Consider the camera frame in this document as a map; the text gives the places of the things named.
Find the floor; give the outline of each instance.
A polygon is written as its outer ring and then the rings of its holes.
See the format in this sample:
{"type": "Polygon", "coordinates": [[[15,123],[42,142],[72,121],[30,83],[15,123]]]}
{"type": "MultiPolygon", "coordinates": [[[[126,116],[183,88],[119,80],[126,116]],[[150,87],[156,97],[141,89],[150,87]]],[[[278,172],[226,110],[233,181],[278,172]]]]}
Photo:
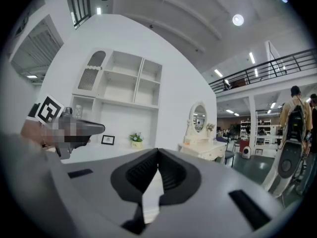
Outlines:
{"type": "MultiPolygon", "coordinates": [[[[233,142],[229,143],[228,150],[232,151],[233,142]]],[[[276,151],[275,150],[264,150],[263,155],[252,155],[250,159],[243,159],[239,154],[239,148],[236,147],[235,157],[233,161],[233,168],[239,173],[245,175],[249,179],[255,181],[258,184],[262,184],[266,175],[268,174],[273,161],[276,151]]],[[[232,159],[227,160],[226,164],[229,168],[232,165],[232,159]]],[[[279,183],[279,177],[277,177],[269,192],[273,192],[279,183]]],[[[284,206],[287,207],[292,202],[300,199],[295,189],[293,189],[289,194],[287,191],[283,193],[283,198],[279,197],[278,200],[284,201],[284,206]]]]}

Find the round ceiling light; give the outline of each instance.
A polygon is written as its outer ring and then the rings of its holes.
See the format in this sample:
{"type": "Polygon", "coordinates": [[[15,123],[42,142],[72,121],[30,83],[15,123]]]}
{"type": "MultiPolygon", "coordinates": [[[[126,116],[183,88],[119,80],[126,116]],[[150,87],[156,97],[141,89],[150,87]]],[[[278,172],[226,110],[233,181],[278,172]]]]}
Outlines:
{"type": "Polygon", "coordinates": [[[240,14],[237,14],[237,15],[233,16],[232,22],[236,26],[241,26],[243,24],[243,22],[244,22],[244,19],[243,19],[243,17],[240,14]]]}

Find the picture frame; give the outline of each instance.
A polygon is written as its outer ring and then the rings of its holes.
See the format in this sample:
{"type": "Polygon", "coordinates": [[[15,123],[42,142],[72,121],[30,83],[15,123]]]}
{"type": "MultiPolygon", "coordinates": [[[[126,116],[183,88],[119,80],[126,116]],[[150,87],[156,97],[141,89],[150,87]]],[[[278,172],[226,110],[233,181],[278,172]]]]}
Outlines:
{"type": "Polygon", "coordinates": [[[114,145],[114,136],[107,136],[103,135],[103,138],[101,140],[101,144],[103,145],[114,145]]]}

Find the yellow flower pot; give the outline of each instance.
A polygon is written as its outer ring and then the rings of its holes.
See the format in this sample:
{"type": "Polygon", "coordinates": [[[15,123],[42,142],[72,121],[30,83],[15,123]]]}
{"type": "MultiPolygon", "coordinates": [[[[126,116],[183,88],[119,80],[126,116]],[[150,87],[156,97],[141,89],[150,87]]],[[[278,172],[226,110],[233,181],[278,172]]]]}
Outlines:
{"type": "Polygon", "coordinates": [[[143,149],[142,142],[132,141],[131,142],[131,146],[132,146],[132,148],[143,149]]]}

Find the oval mirror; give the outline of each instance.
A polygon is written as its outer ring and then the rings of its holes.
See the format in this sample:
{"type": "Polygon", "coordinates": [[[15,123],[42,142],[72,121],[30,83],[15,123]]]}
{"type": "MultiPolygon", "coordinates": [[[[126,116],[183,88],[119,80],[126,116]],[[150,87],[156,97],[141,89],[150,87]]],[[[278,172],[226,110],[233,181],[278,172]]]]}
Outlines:
{"type": "Polygon", "coordinates": [[[203,106],[198,105],[195,108],[194,115],[193,115],[193,122],[195,126],[195,130],[197,132],[202,131],[205,125],[205,119],[206,119],[206,110],[203,106]]]}

